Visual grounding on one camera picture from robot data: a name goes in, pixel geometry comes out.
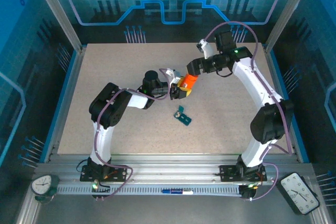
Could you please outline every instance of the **blue edge trim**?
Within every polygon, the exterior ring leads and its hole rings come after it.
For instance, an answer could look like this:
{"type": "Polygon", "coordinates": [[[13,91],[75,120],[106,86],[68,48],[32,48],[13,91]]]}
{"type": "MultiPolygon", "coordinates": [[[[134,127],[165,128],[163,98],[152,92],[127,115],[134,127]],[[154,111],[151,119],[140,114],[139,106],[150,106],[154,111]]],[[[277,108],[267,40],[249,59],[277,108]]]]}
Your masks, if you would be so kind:
{"type": "MultiPolygon", "coordinates": [[[[285,88],[285,84],[283,82],[283,79],[282,79],[282,76],[281,76],[281,73],[280,73],[280,68],[279,68],[277,59],[275,58],[275,54],[274,54],[273,50],[271,51],[270,54],[271,54],[271,57],[272,57],[272,61],[273,61],[273,64],[274,64],[275,71],[276,71],[278,79],[279,79],[279,83],[280,83],[280,86],[281,86],[281,89],[282,89],[283,97],[285,99],[289,99],[287,90],[285,88]]],[[[57,121],[57,117],[58,117],[62,102],[64,100],[65,90],[67,88],[69,78],[70,78],[70,74],[72,72],[72,68],[74,66],[74,62],[75,62],[76,57],[77,57],[77,54],[74,51],[74,53],[72,54],[72,58],[71,58],[71,62],[70,62],[70,65],[69,65],[68,72],[67,72],[65,80],[64,80],[62,91],[61,91],[60,97],[58,99],[58,103],[57,103],[57,106],[56,106],[54,117],[52,119],[53,121],[51,122],[51,126],[50,126],[48,136],[47,136],[47,139],[46,139],[46,143],[45,143],[44,149],[43,149],[42,154],[41,154],[40,163],[43,163],[46,156],[47,156],[47,152],[48,152],[48,149],[49,149],[49,144],[50,144],[50,141],[51,141],[51,136],[53,135],[53,132],[55,130],[55,124],[56,124],[56,121],[57,121]]],[[[301,134],[300,134],[300,131],[299,131],[299,127],[298,127],[298,123],[296,121],[295,115],[293,115],[293,118],[292,118],[292,127],[294,129],[294,132],[295,132],[295,135],[296,135],[296,138],[297,138],[297,141],[298,141],[298,145],[299,145],[299,149],[300,149],[299,151],[301,153],[302,160],[303,160],[304,163],[309,163],[306,148],[304,147],[303,140],[302,140],[302,137],[301,137],[301,134]]]]}
{"type": "Polygon", "coordinates": [[[55,130],[57,117],[59,115],[59,111],[60,111],[61,105],[62,105],[63,100],[64,100],[65,90],[67,89],[68,82],[69,82],[69,79],[70,79],[72,68],[74,67],[76,57],[77,57],[77,54],[76,54],[76,51],[74,51],[73,54],[72,54],[72,57],[71,57],[70,64],[69,64],[68,72],[65,75],[65,79],[64,79],[63,86],[62,86],[61,94],[60,94],[58,102],[57,102],[54,117],[52,118],[52,122],[51,122],[51,125],[50,125],[50,128],[49,128],[46,143],[44,144],[44,148],[43,148],[43,151],[42,151],[42,154],[41,154],[41,157],[40,157],[40,163],[44,163],[44,160],[45,160],[45,158],[48,154],[48,149],[49,149],[49,145],[50,145],[50,141],[51,141],[51,136],[53,135],[54,130],[55,130]]]}
{"type": "MultiPolygon", "coordinates": [[[[281,72],[280,72],[278,61],[275,58],[275,54],[274,54],[273,50],[271,50],[270,54],[271,54],[271,57],[272,57],[272,62],[273,62],[275,71],[277,73],[277,77],[279,79],[280,87],[281,87],[281,90],[282,90],[282,93],[283,93],[283,98],[289,99],[288,93],[287,93],[287,90],[286,90],[286,87],[285,87],[285,83],[283,82],[283,78],[282,78],[282,75],[281,75],[281,72]]],[[[299,151],[300,151],[301,156],[302,156],[302,161],[304,163],[309,163],[306,148],[304,147],[303,140],[302,140],[302,137],[301,137],[301,134],[300,134],[300,131],[299,131],[299,126],[298,126],[298,123],[296,121],[295,115],[293,115],[293,118],[292,118],[292,127],[294,129],[295,136],[296,136],[297,141],[298,141],[299,151]]]]}

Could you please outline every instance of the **pen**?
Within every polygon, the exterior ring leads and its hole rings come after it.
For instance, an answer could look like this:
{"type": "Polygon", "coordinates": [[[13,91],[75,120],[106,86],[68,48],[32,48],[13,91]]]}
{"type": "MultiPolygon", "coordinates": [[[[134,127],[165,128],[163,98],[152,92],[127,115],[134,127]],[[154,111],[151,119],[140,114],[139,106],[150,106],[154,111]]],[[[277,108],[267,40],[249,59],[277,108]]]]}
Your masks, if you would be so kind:
{"type": "Polygon", "coordinates": [[[163,194],[185,194],[185,195],[193,195],[194,192],[190,189],[163,189],[163,194]]]}

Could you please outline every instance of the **clock face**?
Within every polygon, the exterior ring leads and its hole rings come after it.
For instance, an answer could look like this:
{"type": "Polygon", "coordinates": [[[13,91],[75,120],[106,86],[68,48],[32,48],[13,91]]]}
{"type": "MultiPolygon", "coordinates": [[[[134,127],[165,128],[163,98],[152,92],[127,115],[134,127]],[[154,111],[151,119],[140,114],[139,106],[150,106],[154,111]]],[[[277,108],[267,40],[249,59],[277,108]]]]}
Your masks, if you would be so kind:
{"type": "Polygon", "coordinates": [[[281,185],[303,215],[319,206],[318,200],[297,173],[283,178],[281,185]]]}
{"type": "Polygon", "coordinates": [[[43,195],[45,194],[51,186],[51,176],[50,175],[45,175],[42,177],[37,178],[32,182],[32,190],[34,193],[43,195]]]}

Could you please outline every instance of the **speckled tabletop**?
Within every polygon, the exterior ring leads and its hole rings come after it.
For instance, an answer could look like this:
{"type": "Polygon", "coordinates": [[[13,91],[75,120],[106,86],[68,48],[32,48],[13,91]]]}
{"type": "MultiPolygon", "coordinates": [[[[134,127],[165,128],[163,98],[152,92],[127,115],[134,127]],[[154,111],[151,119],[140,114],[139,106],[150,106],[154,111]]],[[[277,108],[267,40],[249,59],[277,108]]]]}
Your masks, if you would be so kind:
{"type": "MultiPolygon", "coordinates": [[[[246,46],[251,52],[255,48],[254,43],[238,46],[246,46]]],[[[91,153],[93,125],[89,105],[108,82],[121,88],[136,89],[146,71],[171,68],[183,75],[186,65],[202,56],[195,43],[89,44],[58,154],[91,153]]],[[[272,85],[261,45],[256,62],[272,85]]],[[[111,152],[240,154],[251,139],[249,126],[256,112],[250,95],[237,77],[202,74],[185,99],[155,101],[148,110],[127,108],[114,129],[111,152]],[[173,117],[179,105],[192,119],[189,126],[173,117]]],[[[285,147],[284,138],[278,144],[285,147]]]]}

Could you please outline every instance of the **clock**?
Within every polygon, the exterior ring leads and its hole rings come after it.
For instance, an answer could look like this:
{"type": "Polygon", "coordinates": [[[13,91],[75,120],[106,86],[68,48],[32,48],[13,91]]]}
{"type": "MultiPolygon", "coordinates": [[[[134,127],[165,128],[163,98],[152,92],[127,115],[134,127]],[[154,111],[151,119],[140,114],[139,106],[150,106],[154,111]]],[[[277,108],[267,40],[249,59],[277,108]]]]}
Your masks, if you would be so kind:
{"type": "Polygon", "coordinates": [[[58,183],[59,178],[56,175],[48,174],[34,179],[30,187],[37,196],[52,197],[57,192],[58,183]]]}
{"type": "Polygon", "coordinates": [[[296,214],[307,215],[320,206],[316,194],[298,173],[286,175],[277,187],[296,214]]]}

